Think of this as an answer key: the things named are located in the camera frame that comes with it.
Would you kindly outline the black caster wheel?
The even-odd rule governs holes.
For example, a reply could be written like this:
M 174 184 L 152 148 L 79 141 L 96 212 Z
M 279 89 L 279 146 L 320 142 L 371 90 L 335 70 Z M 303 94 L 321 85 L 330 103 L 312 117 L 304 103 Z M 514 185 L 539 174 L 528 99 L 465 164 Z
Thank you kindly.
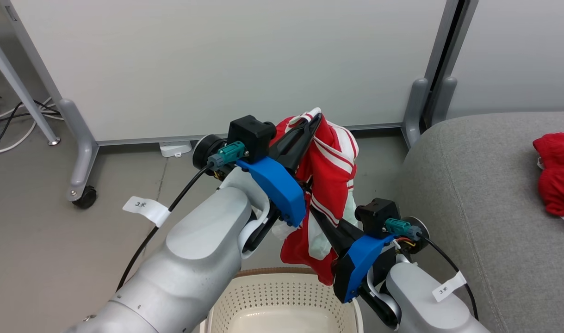
M 87 185 L 83 188 L 81 197 L 72 203 L 81 210 L 87 210 L 96 202 L 97 197 L 98 194 L 96 188 L 91 185 Z

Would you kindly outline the grey partition foot with caster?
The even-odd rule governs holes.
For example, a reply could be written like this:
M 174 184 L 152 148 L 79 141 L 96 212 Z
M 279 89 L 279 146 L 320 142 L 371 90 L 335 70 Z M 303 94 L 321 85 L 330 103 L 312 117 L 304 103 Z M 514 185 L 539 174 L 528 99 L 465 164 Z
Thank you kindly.
M 82 196 L 83 188 L 88 185 L 87 182 L 99 151 L 99 145 L 74 101 L 61 99 L 58 102 L 58 107 L 77 144 L 77 158 L 67 191 L 68 201 L 74 202 Z

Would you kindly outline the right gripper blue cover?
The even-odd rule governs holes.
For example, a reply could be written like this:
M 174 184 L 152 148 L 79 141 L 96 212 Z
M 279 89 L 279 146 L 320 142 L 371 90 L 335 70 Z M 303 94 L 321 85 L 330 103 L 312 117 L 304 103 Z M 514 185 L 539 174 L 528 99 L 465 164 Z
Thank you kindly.
M 341 303 L 358 297 L 358 289 L 366 283 L 369 270 L 372 269 L 374 286 L 386 279 L 396 264 L 396 249 L 392 244 L 396 235 L 390 234 L 382 239 L 368 235 L 359 237 L 358 225 L 340 219 L 336 226 L 314 206 L 310 207 L 310 213 L 339 257 L 335 265 L 333 291 Z

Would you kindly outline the grey metal table leg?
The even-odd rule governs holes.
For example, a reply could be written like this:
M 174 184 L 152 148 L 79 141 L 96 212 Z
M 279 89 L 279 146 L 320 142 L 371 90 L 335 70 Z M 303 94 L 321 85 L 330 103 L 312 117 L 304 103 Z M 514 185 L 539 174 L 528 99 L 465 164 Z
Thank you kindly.
M 61 141 L 60 137 L 57 137 L 55 135 L 47 120 L 45 120 L 45 116 L 43 116 L 42 112 L 36 106 L 36 103 L 28 92 L 28 89 L 23 84 L 22 80 L 18 76 L 16 70 L 11 65 L 9 59 L 7 58 L 1 47 L 0 71 L 6 78 L 6 81 L 11 85 L 17 96 L 20 98 L 22 105 L 28 110 L 36 125 L 43 131 L 43 134 L 48 139 L 48 144 L 50 146 L 58 145 Z

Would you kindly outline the beige plastic laundry basket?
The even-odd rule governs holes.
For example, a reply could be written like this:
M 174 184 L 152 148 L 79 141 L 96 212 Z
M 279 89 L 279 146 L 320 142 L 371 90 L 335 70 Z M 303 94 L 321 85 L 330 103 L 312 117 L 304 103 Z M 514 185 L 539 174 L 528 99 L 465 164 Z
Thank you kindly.
M 241 271 L 199 333 L 364 333 L 357 301 L 342 303 L 307 268 Z

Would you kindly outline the plain red garment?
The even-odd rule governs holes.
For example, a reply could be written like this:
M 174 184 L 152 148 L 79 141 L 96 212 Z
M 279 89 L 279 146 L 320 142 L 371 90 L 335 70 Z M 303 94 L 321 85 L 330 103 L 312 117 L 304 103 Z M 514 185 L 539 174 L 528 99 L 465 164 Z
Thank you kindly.
M 538 191 L 547 213 L 564 221 L 564 133 L 550 133 L 533 141 L 541 169 Z

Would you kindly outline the red white striped garment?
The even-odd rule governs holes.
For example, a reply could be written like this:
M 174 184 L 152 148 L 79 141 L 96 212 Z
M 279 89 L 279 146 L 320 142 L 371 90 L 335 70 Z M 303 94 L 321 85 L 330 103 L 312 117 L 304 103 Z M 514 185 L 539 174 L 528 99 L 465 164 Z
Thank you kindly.
M 333 226 L 340 220 L 358 225 L 353 198 L 358 154 L 359 147 L 352 133 L 322 117 L 295 173 L 299 181 L 311 184 L 305 194 L 306 207 L 322 212 Z M 332 284 L 332 262 L 337 254 L 311 213 L 306 214 L 298 228 L 280 222 L 272 232 L 283 241 L 280 250 L 283 263 L 308 266 L 322 284 Z

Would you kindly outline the narrow white partition panel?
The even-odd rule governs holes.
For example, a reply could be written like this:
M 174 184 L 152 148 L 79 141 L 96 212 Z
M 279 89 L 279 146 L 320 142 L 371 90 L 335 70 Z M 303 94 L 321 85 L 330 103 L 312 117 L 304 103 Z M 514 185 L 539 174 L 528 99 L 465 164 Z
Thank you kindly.
M 439 84 L 457 78 L 446 120 L 564 112 L 564 0 L 463 0 Z

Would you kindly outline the wide white partition panel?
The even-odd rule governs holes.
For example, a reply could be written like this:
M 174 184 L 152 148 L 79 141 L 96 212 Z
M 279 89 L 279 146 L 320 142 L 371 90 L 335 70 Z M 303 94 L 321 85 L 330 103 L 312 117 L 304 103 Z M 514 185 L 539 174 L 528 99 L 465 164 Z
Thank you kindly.
M 0 0 L 48 91 L 100 145 L 225 134 L 320 107 L 397 127 L 457 0 Z

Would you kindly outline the grey fabric sofa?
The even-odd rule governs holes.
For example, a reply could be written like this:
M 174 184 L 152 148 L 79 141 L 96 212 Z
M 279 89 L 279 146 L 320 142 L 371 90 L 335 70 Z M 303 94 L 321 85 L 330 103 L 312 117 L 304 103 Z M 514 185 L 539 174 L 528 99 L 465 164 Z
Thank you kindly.
M 532 143 L 564 112 L 458 117 L 423 133 L 395 201 L 457 264 L 492 333 L 564 333 L 564 221 L 546 213 Z

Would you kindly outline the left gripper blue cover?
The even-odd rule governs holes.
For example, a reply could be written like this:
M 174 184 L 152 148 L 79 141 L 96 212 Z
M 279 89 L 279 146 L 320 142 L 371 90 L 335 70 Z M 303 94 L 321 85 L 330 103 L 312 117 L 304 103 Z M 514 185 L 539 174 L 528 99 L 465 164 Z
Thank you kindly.
M 301 225 L 306 216 L 306 203 L 303 189 L 292 175 L 309 149 L 321 120 L 320 113 L 312 119 L 299 118 L 271 144 L 269 156 L 274 156 L 274 160 L 266 157 L 254 164 L 243 160 L 236 162 L 250 173 L 260 188 L 259 194 L 263 192 L 266 196 L 261 216 L 248 222 L 239 235 L 242 253 L 253 253 L 269 230 L 285 240 Z

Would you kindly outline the white power adapter box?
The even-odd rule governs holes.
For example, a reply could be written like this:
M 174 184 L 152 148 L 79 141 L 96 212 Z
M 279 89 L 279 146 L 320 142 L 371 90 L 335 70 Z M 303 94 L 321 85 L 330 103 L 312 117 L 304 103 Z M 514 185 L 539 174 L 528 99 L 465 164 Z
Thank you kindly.
M 161 155 L 165 158 L 180 158 L 183 154 L 191 152 L 193 146 L 191 141 L 160 142 Z

